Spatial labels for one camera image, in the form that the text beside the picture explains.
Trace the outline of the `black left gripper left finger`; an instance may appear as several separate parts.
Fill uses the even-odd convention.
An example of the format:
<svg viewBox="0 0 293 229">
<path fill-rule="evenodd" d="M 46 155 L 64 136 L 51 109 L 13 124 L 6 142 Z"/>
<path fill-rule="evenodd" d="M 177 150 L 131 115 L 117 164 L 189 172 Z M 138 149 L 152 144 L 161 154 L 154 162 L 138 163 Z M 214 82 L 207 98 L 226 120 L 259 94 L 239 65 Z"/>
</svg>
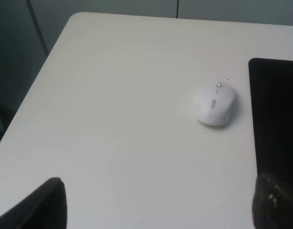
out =
<svg viewBox="0 0 293 229">
<path fill-rule="evenodd" d="M 52 177 L 0 216 L 0 229 L 65 229 L 67 199 L 61 178 Z"/>
</svg>

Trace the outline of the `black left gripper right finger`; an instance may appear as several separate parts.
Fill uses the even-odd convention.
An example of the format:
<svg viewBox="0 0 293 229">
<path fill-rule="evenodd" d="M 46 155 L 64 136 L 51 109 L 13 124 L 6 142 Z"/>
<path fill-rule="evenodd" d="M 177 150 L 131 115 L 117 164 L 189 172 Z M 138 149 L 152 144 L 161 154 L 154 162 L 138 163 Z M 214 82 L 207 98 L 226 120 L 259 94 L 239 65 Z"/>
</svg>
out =
<svg viewBox="0 0 293 229">
<path fill-rule="evenodd" d="M 252 215 L 256 229 L 293 229 L 293 188 L 271 174 L 260 173 Z"/>
</svg>

